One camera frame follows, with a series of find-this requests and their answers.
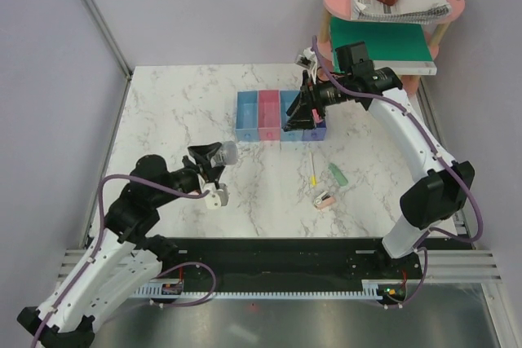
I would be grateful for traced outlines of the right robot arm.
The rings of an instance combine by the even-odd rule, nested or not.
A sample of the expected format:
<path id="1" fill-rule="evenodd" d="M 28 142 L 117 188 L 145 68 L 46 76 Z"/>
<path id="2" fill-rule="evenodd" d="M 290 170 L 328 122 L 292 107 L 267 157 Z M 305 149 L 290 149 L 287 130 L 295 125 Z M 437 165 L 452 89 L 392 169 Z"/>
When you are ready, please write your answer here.
<path id="1" fill-rule="evenodd" d="M 440 222 L 472 202 L 475 170 L 447 152 L 413 109 L 400 78 L 389 68 L 376 68 L 366 45 L 357 42 L 337 50 L 339 73 L 323 67 L 316 48 L 306 49 L 296 63 L 303 67 L 299 93 L 286 111 L 285 132 L 316 130 L 329 106 L 353 100 L 390 134 L 406 160 L 414 181 L 400 198 L 401 215 L 374 256 L 375 271 L 393 277 Z"/>

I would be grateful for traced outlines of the clear paperclip jar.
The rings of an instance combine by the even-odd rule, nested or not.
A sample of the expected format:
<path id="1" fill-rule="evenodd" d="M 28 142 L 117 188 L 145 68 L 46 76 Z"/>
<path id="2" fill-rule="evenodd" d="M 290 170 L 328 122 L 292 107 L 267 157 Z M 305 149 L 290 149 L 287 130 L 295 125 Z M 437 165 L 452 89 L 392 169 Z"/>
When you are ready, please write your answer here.
<path id="1" fill-rule="evenodd" d="M 233 141 L 221 143 L 217 152 L 212 156 L 211 163 L 214 167 L 235 165 L 238 161 L 237 145 Z"/>

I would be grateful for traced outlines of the pink cap glue bottle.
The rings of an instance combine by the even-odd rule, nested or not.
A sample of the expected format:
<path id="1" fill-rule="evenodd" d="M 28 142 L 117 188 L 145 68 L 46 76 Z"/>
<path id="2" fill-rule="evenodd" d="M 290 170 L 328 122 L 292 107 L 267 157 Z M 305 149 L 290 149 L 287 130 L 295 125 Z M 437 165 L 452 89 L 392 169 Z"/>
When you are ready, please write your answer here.
<path id="1" fill-rule="evenodd" d="M 316 124 L 318 123 L 321 123 L 322 122 L 322 119 L 320 117 L 320 115 L 318 114 L 317 110 L 316 109 L 313 109 L 312 110 L 312 117 L 313 117 L 313 120 Z"/>

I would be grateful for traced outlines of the pink drawer bin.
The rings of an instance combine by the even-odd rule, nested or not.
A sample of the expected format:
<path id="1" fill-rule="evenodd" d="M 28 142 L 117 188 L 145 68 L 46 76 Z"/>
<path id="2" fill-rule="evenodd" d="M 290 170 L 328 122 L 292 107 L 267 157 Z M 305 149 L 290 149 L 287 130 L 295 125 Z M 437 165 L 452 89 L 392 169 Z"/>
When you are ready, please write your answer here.
<path id="1" fill-rule="evenodd" d="M 277 141 L 281 137 L 280 95 L 278 90 L 258 93 L 258 131 L 261 141 Z"/>

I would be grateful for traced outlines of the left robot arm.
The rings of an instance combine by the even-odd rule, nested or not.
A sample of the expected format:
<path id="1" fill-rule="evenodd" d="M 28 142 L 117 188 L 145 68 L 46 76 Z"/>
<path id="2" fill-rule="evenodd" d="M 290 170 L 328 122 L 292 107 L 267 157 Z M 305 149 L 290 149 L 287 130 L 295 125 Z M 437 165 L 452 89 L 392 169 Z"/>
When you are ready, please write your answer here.
<path id="1" fill-rule="evenodd" d="M 113 312 L 138 288 L 179 268 L 175 246 L 148 232 L 160 219 L 159 208 L 179 198 L 203 199 L 209 209 L 228 203 L 220 177 L 237 163 L 234 142 L 191 146 L 183 166 L 169 171 L 158 155 L 138 159 L 119 197 L 105 208 L 99 201 L 100 226 L 81 260 L 39 306 L 25 307 L 18 323 L 33 346 L 88 347 Z"/>

